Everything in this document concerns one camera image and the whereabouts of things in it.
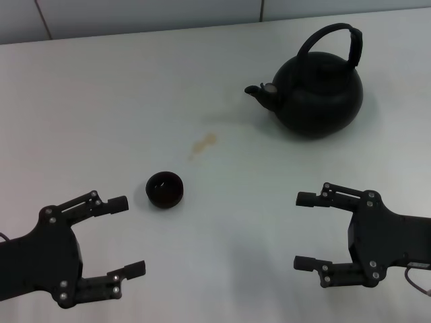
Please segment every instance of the stain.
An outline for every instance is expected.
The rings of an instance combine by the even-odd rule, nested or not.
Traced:
[[[206,147],[214,145],[216,142],[217,136],[213,133],[208,133],[202,141],[198,141],[193,145],[189,160],[192,160],[196,155],[204,151]]]

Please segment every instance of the black robotic arm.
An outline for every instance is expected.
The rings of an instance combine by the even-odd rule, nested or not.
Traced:
[[[301,207],[336,207],[353,213],[348,233],[352,263],[297,256],[294,268],[316,270],[321,287],[362,285],[376,287],[391,266],[407,268],[406,278],[422,293],[429,293],[412,283],[410,268],[431,269],[431,219],[398,215],[388,210],[379,193],[352,190],[325,183],[321,194],[299,192],[296,205]]]
[[[71,226],[128,209],[125,196],[103,203],[96,191],[43,208],[29,234],[0,243],[0,301],[38,290],[49,292],[62,308],[121,298],[121,281],[144,275],[144,261],[103,277],[84,279],[81,252]]]

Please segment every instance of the table surface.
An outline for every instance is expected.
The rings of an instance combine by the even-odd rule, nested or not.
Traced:
[[[363,32],[364,103],[348,128],[307,141],[243,90],[335,22]],[[119,301],[62,310],[39,291],[1,302],[0,321],[429,322],[402,268],[374,289],[322,289],[293,268],[295,255],[350,261],[350,213],[296,207],[298,191],[374,189],[429,216],[429,30],[431,9],[417,9],[0,46],[0,231],[22,236],[42,207],[93,189],[125,194],[126,213],[74,227],[84,276],[147,263]],[[347,57],[349,43],[337,32],[315,50]],[[158,211],[145,183],[164,170],[185,195]],[[428,272],[412,277],[427,288]]]

